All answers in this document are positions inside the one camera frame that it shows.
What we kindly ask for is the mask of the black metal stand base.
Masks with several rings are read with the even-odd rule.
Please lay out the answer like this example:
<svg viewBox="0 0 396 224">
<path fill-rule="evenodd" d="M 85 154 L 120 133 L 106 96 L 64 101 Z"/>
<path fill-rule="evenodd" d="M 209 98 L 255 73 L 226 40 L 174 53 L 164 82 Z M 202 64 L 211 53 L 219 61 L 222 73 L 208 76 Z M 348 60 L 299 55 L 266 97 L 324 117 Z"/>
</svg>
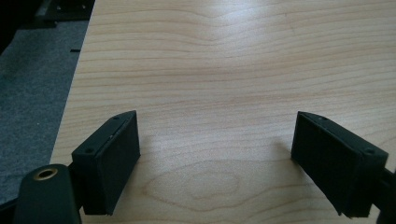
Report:
<svg viewBox="0 0 396 224">
<path fill-rule="evenodd" d="M 95 0 L 49 0 L 43 21 L 88 21 Z"/>
</svg>

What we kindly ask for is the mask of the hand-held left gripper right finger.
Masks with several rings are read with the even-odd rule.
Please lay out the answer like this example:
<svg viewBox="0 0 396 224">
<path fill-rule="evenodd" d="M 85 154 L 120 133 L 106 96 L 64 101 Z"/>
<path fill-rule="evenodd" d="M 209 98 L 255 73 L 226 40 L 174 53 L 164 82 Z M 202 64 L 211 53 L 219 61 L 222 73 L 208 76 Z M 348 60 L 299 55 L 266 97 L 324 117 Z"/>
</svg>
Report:
<svg viewBox="0 0 396 224">
<path fill-rule="evenodd" d="M 299 112 L 291 157 L 338 214 L 368 217 L 374 205 L 389 215 L 389 154 L 320 115 Z"/>
</svg>

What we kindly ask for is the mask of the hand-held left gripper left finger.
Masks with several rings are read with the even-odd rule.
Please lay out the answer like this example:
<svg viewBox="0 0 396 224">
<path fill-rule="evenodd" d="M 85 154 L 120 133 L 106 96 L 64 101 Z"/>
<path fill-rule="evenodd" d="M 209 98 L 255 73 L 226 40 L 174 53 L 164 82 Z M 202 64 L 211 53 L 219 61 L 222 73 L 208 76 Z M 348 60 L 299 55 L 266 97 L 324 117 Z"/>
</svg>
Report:
<svg viewBox="0 0 396 224">
<path fill-rule="evenodd" d="M 137 114 L 108 119 L 72 152 L 87 215 L 112 215 L 140 157 Z"/>
</svg>

